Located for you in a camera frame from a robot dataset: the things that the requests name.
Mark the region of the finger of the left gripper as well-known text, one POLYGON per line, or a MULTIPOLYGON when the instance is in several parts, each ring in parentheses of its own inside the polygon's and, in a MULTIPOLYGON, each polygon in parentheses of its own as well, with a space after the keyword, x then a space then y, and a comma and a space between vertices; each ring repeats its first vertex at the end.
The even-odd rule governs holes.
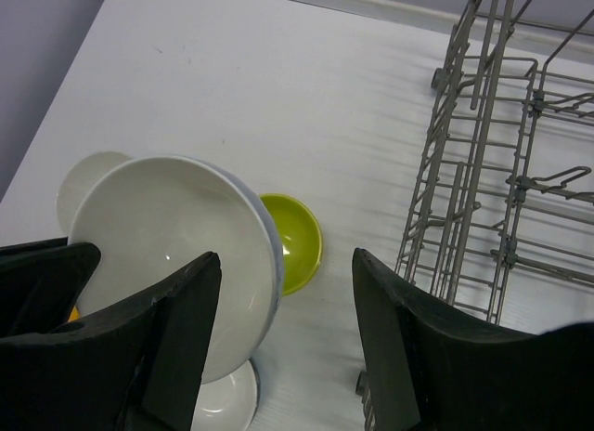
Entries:
POLYGON ((1 249, 1 334, 48 333, 65 323, 101 259, 65 238, 1 249))

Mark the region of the white bowl stack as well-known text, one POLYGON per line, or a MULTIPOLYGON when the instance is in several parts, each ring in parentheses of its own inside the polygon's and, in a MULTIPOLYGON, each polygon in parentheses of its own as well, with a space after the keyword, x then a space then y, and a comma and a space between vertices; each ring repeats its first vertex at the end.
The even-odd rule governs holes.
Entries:
POLYGON ((131 157, 117 151, 101 151, 78 162, 63 179, 56 198, 56 212, 61 231, 67 235, 74 215, 89 190, 116 166, 131 157))

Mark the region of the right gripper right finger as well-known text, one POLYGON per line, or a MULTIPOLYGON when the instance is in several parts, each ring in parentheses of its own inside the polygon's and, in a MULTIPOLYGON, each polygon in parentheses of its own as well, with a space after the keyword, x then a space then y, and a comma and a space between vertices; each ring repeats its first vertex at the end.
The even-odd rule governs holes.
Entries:
POLYGON ((541 334, 479 320, 352 258, 355 309, 381 430, 589 430, 593 326, 541 334))

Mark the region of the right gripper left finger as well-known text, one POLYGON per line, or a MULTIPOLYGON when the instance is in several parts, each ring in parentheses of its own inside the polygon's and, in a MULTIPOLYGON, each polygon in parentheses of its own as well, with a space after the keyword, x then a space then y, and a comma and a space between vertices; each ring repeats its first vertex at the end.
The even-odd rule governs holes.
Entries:
POLYGON ((207 252, 77 321, 2 339, 2 429, 188 430, 220 285, 207 252))

